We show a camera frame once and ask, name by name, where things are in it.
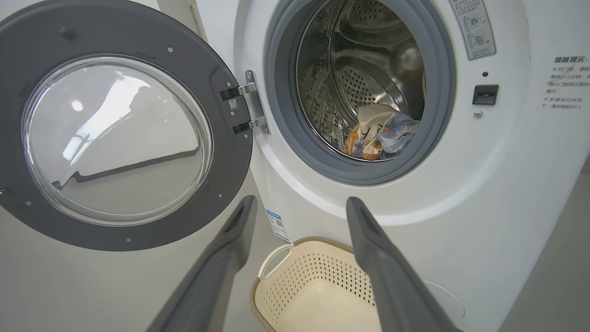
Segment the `warning label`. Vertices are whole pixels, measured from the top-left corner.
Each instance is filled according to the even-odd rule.
[[[549,57],[544,74],[541,108],[555,110],[588,109],[590,98],[590,64],[580,54]]]
[[[289,242],[289,237],[287,236],[287,231],[285,230],[285,226],[283,225],[283,220],[281,219],[281,216],[272,213],[268,210],[266,210],[266,213],[270,221],[270,226],[273,227],[274,234],[280,237],[281,239]]]
[[[496,43],[491,33],[490,20],[483,0],[449,1],[461,27],[469,60],[495,54]]]

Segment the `clothing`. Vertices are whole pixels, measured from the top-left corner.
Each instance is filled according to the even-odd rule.
[[[350,132],[342,151],[365,160],[398,156],[408,146],[420,123],[384,104],[359,108],[358,118],[359,123]]]
[[[389,118],[383,130],[377,133],[375,138],[381,143],[382,152],[379,154],[379,159],[397,157],[402,153],[418,131],[419,124],[420,121],[412,120],[403,113]]]
[[[342,151],[355,158],[379,159],[381,143],[375,137],[387,119],[397,113],[397,110],[385,104],[371,104],[359,108],[359,123],[352,128]]]

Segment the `white basket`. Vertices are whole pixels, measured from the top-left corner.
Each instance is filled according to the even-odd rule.
[[[284,250],[289,254],[266,272]],[[322,237],[270,253],[250,291],[250,307],[268,332],[381,331],[371,282],[352,248]]]

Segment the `front-load washing machine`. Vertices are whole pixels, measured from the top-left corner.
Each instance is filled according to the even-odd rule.
[[[590,149],[590,3],[197,4],[212,48],[258,84],[251,169],[277,234],[349,243],[360,197],[458,328],[498,330]],[[419,121],[401,153],[365,155],[378,104]]]
[[[497,330],[590,149],[590,4],[198,6],[215,51],[123,1],[3,21],[3,208],[72,245],[152,248],[207,225],[250,165],[277,236],[350,243],[360,197],[458,328]]]

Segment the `door glass window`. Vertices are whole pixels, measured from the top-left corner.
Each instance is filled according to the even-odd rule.
[[[159,219],[196,192],[211,163],[211,129],[198,101],[139,60],[66,63],[26,107],[22,134],[37,186],[53,206],[86,222]]]

